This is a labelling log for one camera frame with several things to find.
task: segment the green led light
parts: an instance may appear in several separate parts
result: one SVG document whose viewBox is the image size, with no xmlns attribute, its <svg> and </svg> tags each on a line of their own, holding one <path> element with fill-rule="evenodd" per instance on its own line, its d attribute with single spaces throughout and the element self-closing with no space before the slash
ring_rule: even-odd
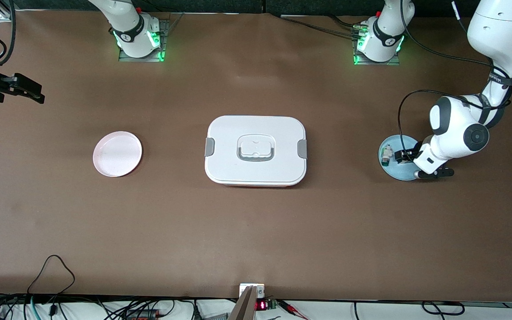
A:
<svg viewBox="0 0 512 320">
<path fill-rule="evenodd" d="M 155 43 L 155 40 L 153 39 L 153 34 L 151 32 L 149 32 L 149 31 L 148 31 L 148 38 L 150 39 L 151 45 L 156 47 L 157 44 Z"/>
<path fill-rule="evenodd" d="M 165 61 L 165 51 L 158 52 L 157 57 L 159 58 L 159 61 Z"/>
<path fill-rule="evenodd" d="M 114 34 L 114 38 L 116 39 L 116 43 L 118 44 L 118 47 L 122 47 L 122 45 L 120 44 L 120 39 L 118 38 L 118 35 L 117 34 Z"/>
<path fill-rule="evenodd" d="M 396 52 L 400 51 L 400 46 L 402 45 L 402 42 L 404 41 L 404 36 L 402 36 L 402 38 L 400 39 L 400 41 L 398 42 L 398 47 L 396 47 Z"/>
</svg>

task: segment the robotic arm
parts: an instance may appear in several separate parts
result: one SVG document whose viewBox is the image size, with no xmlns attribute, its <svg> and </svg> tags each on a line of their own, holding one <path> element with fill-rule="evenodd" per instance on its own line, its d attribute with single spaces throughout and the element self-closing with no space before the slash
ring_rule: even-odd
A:
<svg viewBox="0 0 512 320">
<path fill-rule="evenodd" d="M 432 174 L 447 160 L 479 152 L 489 142 L 489 130 L 503 116 L 498 108 L 512 93 L 512 1 L 481 0 L 468 28 L 471 46 L 496 67 L 478 95 L 464 99 L 441 97 L 430 110 L 433 135 L 421 143 L 414 164 Z"/>
<path fill-rule="evenodd" d="M 118 46 L 130 57 L 145 57 L 160 46 L 159 19 L 138 13 L 131 0 L 88 0 L 112 25 Z"/>
<path fill-rule="evenodd" d="M 361 22 L 362 26 L 366 26 L 367 31 L 360 31 L 359 35 L 364 40 L 357 46 L 357 50 L 370 60 L 385 62 L 396 53 L 404 33 L 400 3 L 400 0 L 386 0 L 380 16 L 372 16 Z M 414 16 L 414 4 L 411 0 L 404 0 L 402 6 L 404 7 L 404 21 L 408 25 Z"/>
</svg>

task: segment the brown table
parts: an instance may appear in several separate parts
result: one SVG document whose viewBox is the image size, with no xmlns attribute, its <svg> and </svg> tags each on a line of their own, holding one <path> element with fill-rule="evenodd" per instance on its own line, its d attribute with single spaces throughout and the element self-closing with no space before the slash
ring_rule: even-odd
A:
<svg viewBox="0 0 512 320">
<path fill-rule="evenodd" d="M 268 14 L 186 15 L 164 63 L 118 63 L 99 12 L 17 17 L 0 72 L 39 81 L 47 99 L 0 105 L 0 292 L 24 292 L 57 253 L 77 277 L 70 293 L 225 297 L 258 281 L 282 298 L 512 301 L 512 105 L 485 150 L 451 161 L 453 178 L 399 182 L 376 161 L 406 93 L 476 93 L 486 68 L 412 42 L 399 67 L 353 65 L 348 40 Z M 453 19 L 411 29 L 434 49 L 480 58 Z M 431 134 L 437 98 L 406 103 L 405 134 Z M 211 182 L 207 128 L 230 114 L 299 119 L 304 180 Z M 106 178 L 92 151 L 117 130 L 141 139 L 144 158 Z M 68 282 L 53 261 L 34 291 Z"/>
</svg>

